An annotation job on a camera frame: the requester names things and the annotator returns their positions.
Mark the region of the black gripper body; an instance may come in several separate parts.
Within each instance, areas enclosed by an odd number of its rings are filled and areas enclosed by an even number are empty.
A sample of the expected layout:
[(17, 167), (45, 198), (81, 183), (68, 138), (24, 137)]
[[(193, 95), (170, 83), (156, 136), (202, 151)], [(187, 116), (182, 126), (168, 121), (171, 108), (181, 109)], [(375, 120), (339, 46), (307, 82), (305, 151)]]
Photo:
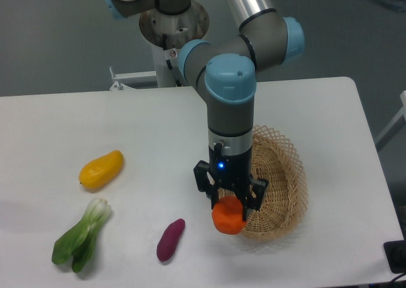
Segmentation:
[(252, 149), (239, 155), (221, 155), (209, 149), (209, 173), (215, 185), (245, 197), (250, 185)]

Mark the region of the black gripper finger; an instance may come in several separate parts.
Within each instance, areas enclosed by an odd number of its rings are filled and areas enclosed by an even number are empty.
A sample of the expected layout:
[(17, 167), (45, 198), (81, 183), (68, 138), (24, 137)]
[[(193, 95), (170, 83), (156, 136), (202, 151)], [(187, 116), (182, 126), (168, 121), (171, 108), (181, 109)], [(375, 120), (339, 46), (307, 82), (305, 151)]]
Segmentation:
[(219, 201), (219, 188), (221, 187), (221, 177), (218, 172), (218, 164), (215, 161), (200, 160), (193, 169), (197, 188), (204, 192), (211, 201), (211, 209), (214, 209)]
[(242, 221), (247, 221), (250, 210), (259, 211), (261, 209), (268, 185), (267, 179), (254, 179), (253, 176), (237, 182), (235, 195), (242, 204)]

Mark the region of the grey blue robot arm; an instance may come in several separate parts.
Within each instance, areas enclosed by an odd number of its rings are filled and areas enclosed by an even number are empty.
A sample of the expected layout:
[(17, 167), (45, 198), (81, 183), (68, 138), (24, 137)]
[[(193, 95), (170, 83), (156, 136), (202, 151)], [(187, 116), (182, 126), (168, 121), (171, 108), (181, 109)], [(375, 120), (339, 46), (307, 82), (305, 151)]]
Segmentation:
[(193, 0), (105, 0), (116, 18), (139, 16), (143, 37), (166, 54), (157, 71), (161, 87), (191, 86), (205, 101), (209, 161), (194, 175), (213, 204), (219, 189), (242, 204), (242, 219), (259, 210), (268, 181), (251, 173), (256, 73), (298, 57), (304, 50), (301, 25), (281, 17), (272, 0), (226, 0), (239, 28), (235, 39), (213, 45), (204, 40), (205, 9)]

